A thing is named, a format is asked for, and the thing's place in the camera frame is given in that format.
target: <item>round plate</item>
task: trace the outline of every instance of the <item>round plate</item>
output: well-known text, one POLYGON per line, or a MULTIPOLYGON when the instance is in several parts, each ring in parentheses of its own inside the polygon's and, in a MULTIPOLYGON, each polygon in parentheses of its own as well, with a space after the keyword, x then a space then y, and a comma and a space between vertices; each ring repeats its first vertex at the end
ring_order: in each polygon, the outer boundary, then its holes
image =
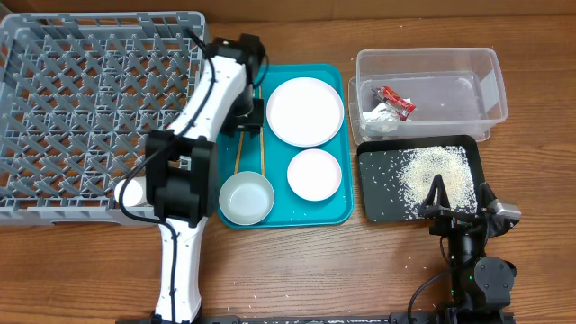
POLYGON ((288 184, 307 201, 328 199, 338 190, 341 182, 340 164, 321 149, 312 148, 300 152, 288 166, 288 184))
POLYGON ((263 220, 274 205, 274 189, 256 172, 240 172, 231 176, 219 196, 224 216, 238 225, 253 225, 263 220))
POLYGON ((284 142, 312 148, 332 139, 344 120, 342 99, 329 84, 298 77, 278 86, 266 107, 270 129, 284 142))

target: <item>wooden surface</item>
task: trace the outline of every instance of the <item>wooden surface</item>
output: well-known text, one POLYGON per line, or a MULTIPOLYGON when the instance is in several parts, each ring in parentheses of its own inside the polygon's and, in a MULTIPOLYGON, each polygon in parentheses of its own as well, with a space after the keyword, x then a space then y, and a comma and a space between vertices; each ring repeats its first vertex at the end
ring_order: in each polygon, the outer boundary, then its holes
POLYGON ((210 23, 576 14, 572 0, 3 0, 15 13, 190 11, 210 23))
MULTIPOLYGON (((513 262, 518 323, 576 319, 576 19, 572 16, 212 24, 215 35, 262 37, 274 63, 330 62, 347 84, 362 49, 489 47, 498 54, 509 117, 480 145, 492 189, 517 202, 521 223, 492 239, 513 262)), ((350 140, 353 174, 356 146, 350 140)), ((147 316, 160 286, 154 227, 59 224, 0 228, 0 322, 113 323, 147 316)), ((210 219, 202 243, 205 314, 357 315, 404 311, 445 270, 425 223, 233 230, 210 219)), ((448 298, 429 287, 416 309, 448 298)))

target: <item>pile of white grains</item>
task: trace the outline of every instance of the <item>pile of white grains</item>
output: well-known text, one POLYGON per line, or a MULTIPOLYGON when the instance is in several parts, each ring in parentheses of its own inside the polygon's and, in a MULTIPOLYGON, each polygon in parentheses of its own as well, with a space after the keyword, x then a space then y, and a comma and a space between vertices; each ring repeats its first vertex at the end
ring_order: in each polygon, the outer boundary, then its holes
POLYGON ((417 217, 432 180, 441 175, 450 207, 457 212, 475 213, 477 202, 466 151, 462 147, 406 149, 402 154, 398 179, 400 197, 408 214, 417 217))

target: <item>wooden table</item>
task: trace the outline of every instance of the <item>wooden table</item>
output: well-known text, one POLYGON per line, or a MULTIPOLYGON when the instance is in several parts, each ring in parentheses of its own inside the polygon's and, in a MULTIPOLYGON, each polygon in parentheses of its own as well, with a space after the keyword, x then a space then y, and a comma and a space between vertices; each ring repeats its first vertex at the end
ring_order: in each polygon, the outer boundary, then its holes
MULTIPOLYGON (((517 202, 520 225, 489 255, 516 264, 518 323, 576 319, 576 18, 401 19, 213 24, 213 34, 262 37, 274 63, 329 62, 344 83, 362 49, 487 47, 498 53, 508 120, 482 144, 486 179, 517 202)), ((350 154, 356 145, 350 140, 350 154)), ((353 174, 357 175, 353 163, 353 174)), ((205 314, 381 315, 404 311, 414 291, 445 270, 427 224, 368 224, 355 182, 343 225, 232 230, 210 219, 202 243, 205 314)), ((0 228, 0 322, 112 323, 142 318, 160 286, 156 227, 59 224, 0 228)), ((447 281, 417 299, 433 310, 447 281)))

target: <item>white plastic wrapper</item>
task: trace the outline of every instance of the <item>white plastic wrapper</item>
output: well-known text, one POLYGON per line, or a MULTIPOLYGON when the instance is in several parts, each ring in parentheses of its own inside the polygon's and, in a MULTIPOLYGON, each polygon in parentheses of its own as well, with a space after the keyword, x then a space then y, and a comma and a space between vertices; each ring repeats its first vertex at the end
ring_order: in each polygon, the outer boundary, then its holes
MULTIPOLYGON (((410 99, 405 99, 408 103, 412 104, 410 99)), ((362 116, 367 122, 400 122, 400 116, 392 106, 388 103, 379 103, 376 108, 371 112, 362 112, 362 116)), ((390 125, 383 123, 378 126, 371 126, 375 131, 389 132, 398 129, 397 125, 390 125)))

